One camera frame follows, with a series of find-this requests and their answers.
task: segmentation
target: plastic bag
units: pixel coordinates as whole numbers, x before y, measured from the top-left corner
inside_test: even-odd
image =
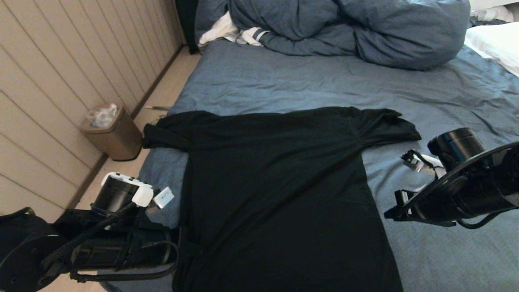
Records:
[[[92,128],[104,128],[108,127],[117,113],[117,105],[110,103],[108,108],[101,108],[97,111],[89,111],[87,113],[87,119],[90,120],[90,126]]]

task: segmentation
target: black t-shirt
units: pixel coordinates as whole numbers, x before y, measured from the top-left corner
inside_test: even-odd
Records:
[[[400,115],[197,111],[147,125],[145,147],[189,153],[181,224],[203,252],[179,267],[177,290],[401,291],[361,157],[420,139]]]

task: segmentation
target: crumpled duvet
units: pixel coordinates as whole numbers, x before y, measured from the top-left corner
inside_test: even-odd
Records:
[[[295,56],[358,55],[412,70],[453,59],[463,46],[470,14],[468,0],[218,1],[221,5],[211,6],[228,9],[240,30],[268,31],[257,40],[270,50]],[[208,7],[204,2],[197,12],[202,24],[207,23],[199,20]]]

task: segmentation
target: mattress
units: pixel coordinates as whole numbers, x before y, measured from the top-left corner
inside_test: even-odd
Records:
[[[355,56],[296,57],[228,41],[211,43],[169,114],[204,110],[217,115],[340,106],[389,108],[414,123],[422,141],[370,148],[362,157],[380,216],[395,205],[394,191],[430,181],[402,165],[409,149],[470,127],[487,149],[519,140],[519,82],[463,47],[450,62],[426,72],[393,69]],[[178,223],[187,154],[153,149],[140,178],[176,195],[153,221]],[[517,291],[519,211],[477,230],[383,219],[405,291]],[[107,283],[111,291],[170,291],[171,277]]]

